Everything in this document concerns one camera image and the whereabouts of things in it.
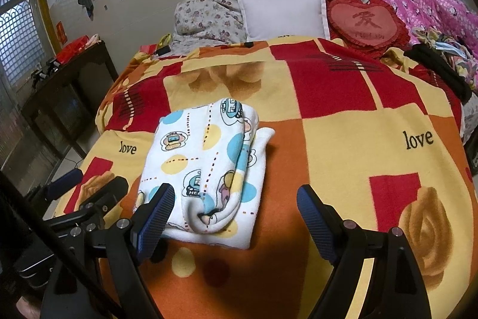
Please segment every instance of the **desk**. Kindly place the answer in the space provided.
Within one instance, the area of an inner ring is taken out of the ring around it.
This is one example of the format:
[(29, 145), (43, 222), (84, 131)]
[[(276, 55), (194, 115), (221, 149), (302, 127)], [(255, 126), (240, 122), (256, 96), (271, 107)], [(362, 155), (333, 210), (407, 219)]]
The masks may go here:
[(118, 78), (118, 73), (109, 57), (108, 50), (104, 41), (101, 41), (87, 49), (80, 54), (71, 58), (69, 62), (62, 65), (58, 71), (52, 74), (50, 77), (40, 82), (37, 86), (37, 90), (23, 105), (21, 111), (26, 118), (28, 124), (32, 128), (33, 132), (37, 135), (41, 142), (43, 142), (58, 158), (62, 159), (64, 156), (53, 145), (48, 137), (41, 131), (35, 122), (38, 116), (38, 111), (41, 110), (46, 116), (48, 116), (54, 125), (58, 128), (61, 135), (66, 139), (68, 144), (78, 153), (78, 155), (84, 159), (86, 152), (78, 145), (75, 137), (69, 133), (66, 126), (61, 122), (61, 119), (54, 112), (50, 106), (49, 101), (54, 98), (61, 88), (71, 84), (74, 91), (78, 95), (80, 102), (85, 106), (87, 111), (92, 117), (96, 115), (96, 110), (92, 107), (90, 101), (87, 99), (83, 89), (78, 82), (78, 75), (80, 70), (88, 63), (105, 64), (108, 69), (109, 75), (113, 82)]

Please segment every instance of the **white pillow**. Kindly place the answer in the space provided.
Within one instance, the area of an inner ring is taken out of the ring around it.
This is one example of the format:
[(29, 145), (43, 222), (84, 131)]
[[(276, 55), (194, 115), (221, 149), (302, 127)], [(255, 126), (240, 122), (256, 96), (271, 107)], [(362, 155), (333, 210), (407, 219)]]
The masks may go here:
[(330, 39), (326, 0), (238, 0), (247, 41), (278, 36)]

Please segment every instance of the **blue dot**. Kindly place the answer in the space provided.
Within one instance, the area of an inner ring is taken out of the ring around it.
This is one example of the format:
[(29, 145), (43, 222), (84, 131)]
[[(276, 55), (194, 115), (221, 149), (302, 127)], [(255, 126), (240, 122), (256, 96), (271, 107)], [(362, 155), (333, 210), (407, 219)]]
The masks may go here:
[(236, 169), (239, 169), (241, 171), (246, 171), (248, 159), (249, 159), (249, 148), (247, 145), (242, 145), (242, 149), (239, 154)]
[(173, 113), (168, 114), (165, 116), (161, 122), (164, 123), (165, 125), (170, 125), (172, 123), (175, 123), (179, 118), (181, 118), (181, 115), (183, 115), (183, 111), (174, 111)]
[(233, 138), (231, 138), (231, 141), (229, 141), (228, 143), (228, 157), (234, 164), (238, 160), (243, 138), (244, 134), (237, 133)]
[(203, 200), (203, 204), (204, 204), (204, 213), (205, 214), (210, 213), (216, 206), (214, 204), (214, 200), (208, 194), (205, 194), (204, 196), (202, 196), (201, 199)]
[(150, 194), (148, 195), (148, 202), (151, 202), (152, 197), (154, 196), (154, 194), (156, 194), (156, 192), (158, 192), (158, 189), (159, 185), (157, 185), (151, 190)]
[(254, 187), (254, 185), (249, 184), (249, 183), (244, 183), (242, 186), (242, 196), (240, 198), (241, 203), (247, 203), (250, 202), (254, 197), (257, 195), (257, 189)]

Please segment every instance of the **white towel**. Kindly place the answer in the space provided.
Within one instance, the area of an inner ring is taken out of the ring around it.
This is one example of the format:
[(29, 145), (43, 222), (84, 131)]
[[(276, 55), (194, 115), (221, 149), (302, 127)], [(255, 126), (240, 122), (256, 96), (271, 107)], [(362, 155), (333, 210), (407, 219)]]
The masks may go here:
[(265, 146), (256, 111), (234, 99), (176, 111), (161, 119), (135, 207), (162, 183), (176, 201), (164, 235), (186, 242), (247, 249), (259, 208)]

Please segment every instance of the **pink blanket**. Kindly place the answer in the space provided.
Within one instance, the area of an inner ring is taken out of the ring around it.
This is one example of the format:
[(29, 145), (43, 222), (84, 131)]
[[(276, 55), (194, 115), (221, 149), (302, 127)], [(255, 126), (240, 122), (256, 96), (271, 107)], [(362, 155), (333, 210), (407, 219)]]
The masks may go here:
[(419, 41), (413, 27), (433, 27), (450, 36), (460, 36), (474, 55), (478, 55), (478, 16), (460, 0), (384, 0), (405, 22), (412, 44)]

